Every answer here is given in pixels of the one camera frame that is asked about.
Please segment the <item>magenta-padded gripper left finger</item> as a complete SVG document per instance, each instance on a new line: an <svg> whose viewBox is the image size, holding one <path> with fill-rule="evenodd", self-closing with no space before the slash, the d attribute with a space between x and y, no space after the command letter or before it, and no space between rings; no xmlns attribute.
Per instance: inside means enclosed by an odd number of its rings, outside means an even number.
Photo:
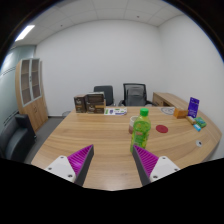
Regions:
<svg viewBox="0 0 224 224"><path fill-rule="evenodd" d="M45 170L82 186L94 155L94 146L86 146L69 156L60 155Z"/></svg>

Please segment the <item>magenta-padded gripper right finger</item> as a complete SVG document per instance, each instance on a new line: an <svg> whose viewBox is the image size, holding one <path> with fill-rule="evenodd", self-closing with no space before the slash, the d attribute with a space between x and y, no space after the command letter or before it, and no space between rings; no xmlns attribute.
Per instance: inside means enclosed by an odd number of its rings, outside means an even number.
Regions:
<svg viewBox="0 0 224 224"><path fill-rule="evenodd" d="M132 155L143 186L180 170L168 157L157 157L136 145L133 146Z"/></svg>

